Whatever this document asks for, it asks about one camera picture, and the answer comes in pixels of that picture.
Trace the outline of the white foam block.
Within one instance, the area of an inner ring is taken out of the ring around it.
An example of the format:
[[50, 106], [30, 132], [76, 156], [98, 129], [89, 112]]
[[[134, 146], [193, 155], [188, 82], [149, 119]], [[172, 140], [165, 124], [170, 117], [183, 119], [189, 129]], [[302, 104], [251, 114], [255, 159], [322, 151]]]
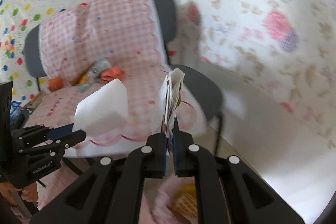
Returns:
[[125, 125], [128, 118], [127, 89], [114, 79], [78, 103], [72, 131], [97, 137]]

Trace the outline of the small white carton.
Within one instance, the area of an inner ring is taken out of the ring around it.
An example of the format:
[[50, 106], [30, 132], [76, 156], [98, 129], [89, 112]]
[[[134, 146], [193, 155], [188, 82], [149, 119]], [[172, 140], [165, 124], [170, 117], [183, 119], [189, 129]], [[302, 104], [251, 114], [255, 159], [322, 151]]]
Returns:
[[92, 82], [95, 81], [101, 73], [106, 71], [111, 67], [111, 63], [106, 58], [98, 59], [90, 68], [89, 71], [86, 73], [86, 77], [88, 77], [88, 81]]

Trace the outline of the pink fluffy bin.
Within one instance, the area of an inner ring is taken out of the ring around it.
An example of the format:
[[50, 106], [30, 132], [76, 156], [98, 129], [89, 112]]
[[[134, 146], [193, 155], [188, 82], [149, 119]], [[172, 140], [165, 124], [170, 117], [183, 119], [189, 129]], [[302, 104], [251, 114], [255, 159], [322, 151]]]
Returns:
[[171, 209], [173, 199], [193, 178], [169, 177], [154, 205], [143, 195], [144, 153], [126, 159], [102, 158], [35, 214], [31, 223], [193, 223]]

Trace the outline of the white paper bag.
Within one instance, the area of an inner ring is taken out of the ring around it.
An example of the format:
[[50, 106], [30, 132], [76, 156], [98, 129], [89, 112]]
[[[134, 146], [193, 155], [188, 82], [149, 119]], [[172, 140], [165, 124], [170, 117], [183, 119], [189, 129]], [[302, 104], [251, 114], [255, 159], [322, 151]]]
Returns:
[[185, 74], [178, 68], [169, 72], [160, 88], [158, 109], [161, 114], [161, 132], [167, 139], [167, 153], [173, 154], [173, 128], [175, 114], [182, 100], [182, 88]]

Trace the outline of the yellow foam fruit net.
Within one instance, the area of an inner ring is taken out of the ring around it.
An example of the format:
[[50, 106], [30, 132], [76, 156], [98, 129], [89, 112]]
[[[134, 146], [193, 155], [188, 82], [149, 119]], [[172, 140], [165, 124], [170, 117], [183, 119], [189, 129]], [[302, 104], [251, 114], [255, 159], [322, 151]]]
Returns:
[[194, 184], [183, 185], [173, 199], [171, 209], [184, 217], [198, 217], [197, 194]]

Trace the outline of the blue plastic basket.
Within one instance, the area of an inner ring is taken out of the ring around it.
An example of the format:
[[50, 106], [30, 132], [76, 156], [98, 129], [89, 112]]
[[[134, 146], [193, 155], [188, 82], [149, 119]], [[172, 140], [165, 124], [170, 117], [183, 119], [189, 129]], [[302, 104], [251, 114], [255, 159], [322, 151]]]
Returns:
[[18, 101], [11, 102], [11, 110], [10, 110], [10, 119], [15, 120], [21, 115], [21, 103]]

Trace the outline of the pink gingham plastic cloth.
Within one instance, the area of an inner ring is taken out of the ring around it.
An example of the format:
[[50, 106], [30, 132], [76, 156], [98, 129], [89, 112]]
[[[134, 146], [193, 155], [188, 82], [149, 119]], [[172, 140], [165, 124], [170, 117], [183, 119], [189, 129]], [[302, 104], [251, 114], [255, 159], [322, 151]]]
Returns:
[[61, 127], [74, 121], [78, 103], [99, 90], [95, 81], [81, 91], [72, 81], [96, 61], [123, 71], [129, 116], [125, 124], [67, 149], [68, 158], [121, 155], [161, 129], [159, 90], [170, 72], [166, 38], [174, 0], [98, 0], [47, 19], [25, 38], [25, 62], [33, 77], [61, 79], [63, 87], [45, 96], [30, 125]]

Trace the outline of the red apple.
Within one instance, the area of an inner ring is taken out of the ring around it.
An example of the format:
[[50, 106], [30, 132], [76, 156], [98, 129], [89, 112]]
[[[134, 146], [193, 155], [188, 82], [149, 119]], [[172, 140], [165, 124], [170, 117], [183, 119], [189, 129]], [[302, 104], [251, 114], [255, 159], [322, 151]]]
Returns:
[[64, 87], [63, 80], [59, 77], [49, 79], [47, 82], [47, 87], [50, 92], [55, 92], [57, 90], [60, 90]]

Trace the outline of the grey office chair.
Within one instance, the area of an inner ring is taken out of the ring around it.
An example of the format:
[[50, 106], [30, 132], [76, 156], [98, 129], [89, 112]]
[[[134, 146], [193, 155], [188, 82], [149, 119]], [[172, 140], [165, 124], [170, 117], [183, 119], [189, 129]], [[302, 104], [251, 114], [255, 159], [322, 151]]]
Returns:
[[[174, 0], [154, 0], [161, 25], [163, 45], [166, 47], [177, 34], [177, 12]], [[33, 78], [45, 77], [41, 58], [39, 55], [39, 26], [34, 27], [25, 39], [24, 54], [28, 73]], [[225, 116], [222, 112], [223, 94], [219, 87], [207, 76], [185, 65], [172, 65], [185, 72], [185, 84], [191, 94], [202, 108], [206, 120], [209, 122], [214, 117], [219, 120], [217, 138], [215, 141], [214, 155], [218, 155], [221, 131], [224, 126]]]

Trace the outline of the floral print backdrop sheet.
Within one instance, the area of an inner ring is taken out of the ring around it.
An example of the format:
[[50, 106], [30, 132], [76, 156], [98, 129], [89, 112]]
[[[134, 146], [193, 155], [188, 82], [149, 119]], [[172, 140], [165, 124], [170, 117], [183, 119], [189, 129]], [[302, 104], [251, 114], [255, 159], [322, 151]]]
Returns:
[[260, 89], [335, 150], [335, 0], [177, 0], [179, 58]]

